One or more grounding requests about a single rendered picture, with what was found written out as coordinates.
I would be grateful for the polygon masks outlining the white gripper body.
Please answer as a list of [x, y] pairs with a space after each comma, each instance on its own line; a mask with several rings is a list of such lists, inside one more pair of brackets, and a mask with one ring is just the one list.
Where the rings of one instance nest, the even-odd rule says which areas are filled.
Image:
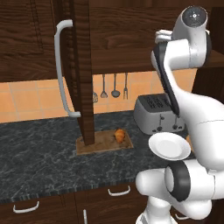
[[172, 31], [168, 30], [159, 30], [155, 33], [155, 43], [171, 41], [172, 40]]

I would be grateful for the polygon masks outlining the tall dark wooden cabinet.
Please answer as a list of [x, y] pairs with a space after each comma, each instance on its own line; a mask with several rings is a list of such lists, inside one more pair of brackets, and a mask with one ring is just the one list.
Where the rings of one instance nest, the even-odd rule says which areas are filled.
[[224, 103], [224, 7], [213, 7], [209, 18], [212, 51], [209, 61], [197, 70], [192, 92]]

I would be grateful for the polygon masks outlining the open dark wooden cabinet door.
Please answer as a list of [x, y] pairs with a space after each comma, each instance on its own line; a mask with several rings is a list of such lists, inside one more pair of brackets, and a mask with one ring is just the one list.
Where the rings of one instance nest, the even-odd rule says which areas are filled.
[[62, 78], [69, 109], [80, 111], [78, 123], [85, 145], [95, 142], [93, 78], [88, 0], [52, 0], [54, 21], [72, 19], [60, 34]]

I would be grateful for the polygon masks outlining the golden brown croissant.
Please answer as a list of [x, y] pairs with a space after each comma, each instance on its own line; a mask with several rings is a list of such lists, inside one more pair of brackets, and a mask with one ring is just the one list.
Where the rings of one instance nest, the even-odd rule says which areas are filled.
[[125, 138], [125, 132], [123, 129], [117, 129], [115, 131], [115, 140], [121, 144]]

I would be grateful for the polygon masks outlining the wooden cutting board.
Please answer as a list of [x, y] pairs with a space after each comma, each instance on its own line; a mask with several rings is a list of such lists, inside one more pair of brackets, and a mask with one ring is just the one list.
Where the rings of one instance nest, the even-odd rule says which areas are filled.
[[118, 143], [115, 138], [116, 129], [97, 131], [94, 133], [94, 144], [85, 145], [83, 138], [76, 140], [76, 152], [78, 155], [87, 155], [105, 151], [117, 151], [122, 149], [132, 149], [133, 143], [126, 129], [125, 138], [122, 143]]

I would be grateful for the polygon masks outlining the closed dark wooden cabinet door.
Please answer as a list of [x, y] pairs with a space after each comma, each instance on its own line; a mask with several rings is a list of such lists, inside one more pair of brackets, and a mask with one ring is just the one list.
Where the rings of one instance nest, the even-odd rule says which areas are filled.
[[0, 82], [57, 77], [53, 0], [0, 0]]

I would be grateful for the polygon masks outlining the hanging grey meat fork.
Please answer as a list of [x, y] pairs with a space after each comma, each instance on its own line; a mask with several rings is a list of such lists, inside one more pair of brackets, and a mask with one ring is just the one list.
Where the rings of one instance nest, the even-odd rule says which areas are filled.
[[124, 89], [123, 89], [123, 99], [128, 100], [128, 73], [125, 73], [125, 82], [124, 82]]

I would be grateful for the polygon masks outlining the hanging grey ladle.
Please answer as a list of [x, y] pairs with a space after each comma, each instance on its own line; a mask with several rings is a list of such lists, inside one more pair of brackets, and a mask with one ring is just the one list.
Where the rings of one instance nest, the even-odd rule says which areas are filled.
[[120, 92], [116, 89], [116, 74], [114, 74], [114, 89], [113, 91], [111, 92], [111, 95], [114, 97], [114, 98], [118, 98], [120, 96]]

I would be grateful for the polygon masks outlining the silver toaster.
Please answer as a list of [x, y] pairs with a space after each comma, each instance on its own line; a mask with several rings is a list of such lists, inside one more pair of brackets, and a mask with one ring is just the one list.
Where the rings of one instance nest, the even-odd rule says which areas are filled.
[[134, 107], [134, 120], [147, 135], [180, 132], [185, 128], [184, 121], [172, 112], [165, 94], [139, 95]]

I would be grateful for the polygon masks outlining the hanging grey slotted spatula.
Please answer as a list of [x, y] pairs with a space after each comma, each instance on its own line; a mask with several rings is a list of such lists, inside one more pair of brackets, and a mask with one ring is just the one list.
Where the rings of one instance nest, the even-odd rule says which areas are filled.
[[102, 75], [102, 91], [101, 98], [108, 98], [108, 94], [105, 91], [105, 74]]

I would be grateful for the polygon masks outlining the white plate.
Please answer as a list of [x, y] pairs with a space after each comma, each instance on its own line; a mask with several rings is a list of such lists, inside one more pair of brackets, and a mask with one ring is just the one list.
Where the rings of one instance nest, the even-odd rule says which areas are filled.
[[174, 133], [154, 134], [149, 138], [148, 144], [154, 154], [170, 161], [183, 160], [191, 154], [190, 144], [182, 136]]

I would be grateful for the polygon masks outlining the dark wooden drawer front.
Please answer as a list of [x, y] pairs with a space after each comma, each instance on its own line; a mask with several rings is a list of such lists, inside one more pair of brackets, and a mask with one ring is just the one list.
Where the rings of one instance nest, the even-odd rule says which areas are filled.
[[[14, 213], [12, 208], [25, 209], [34, 207], [29, 213]], [[0, 204], [0, 224], [78, 224], [75, 204], [66, 203], [63, 195], [29, 199], [7, 204]]]
[[[112, 193], [127, 191], [128, 186], [130, 186], [131, 191], [127, 195], [123, 195], [120, 197], [111, 197], [108, 193], [108, 189], [110, 189]], [[145, 204], [147, 201], [147, 197], [141, 195], [137, 191], [136, 186], [133, 182], [119, 185], [109, 185], [97, 189], [79, 191], [75, 193], [75, 199], [78, 205], [86, 205], [89, 203], [98, 203], [113, 200], [120, 200], [121, 202], [124, 202], [125, 200], [130, 200], [133, 203], [141, 202], [143, 204]]]

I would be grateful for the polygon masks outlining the dark wooden base cupboard door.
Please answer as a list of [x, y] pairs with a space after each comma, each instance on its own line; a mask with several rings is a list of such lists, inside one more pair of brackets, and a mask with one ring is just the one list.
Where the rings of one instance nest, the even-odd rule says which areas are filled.
[[80, 224], [84, 224], [83, 209], [87, 210], [87, 224], [136, 224], [137, 217], [144, 211], [144, 204], [130, 200], [77, 204]]

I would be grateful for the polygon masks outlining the dark wooden wall cabinet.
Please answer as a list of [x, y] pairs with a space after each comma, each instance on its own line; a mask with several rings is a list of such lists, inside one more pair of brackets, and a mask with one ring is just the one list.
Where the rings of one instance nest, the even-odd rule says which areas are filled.
[[89, 0], [92, 72], [151, 71], [155, 32], [171, 30], [190, 5], [207, 10], [207, 29], [215, 35], [214, 19], [224, 16], [224, 0]]

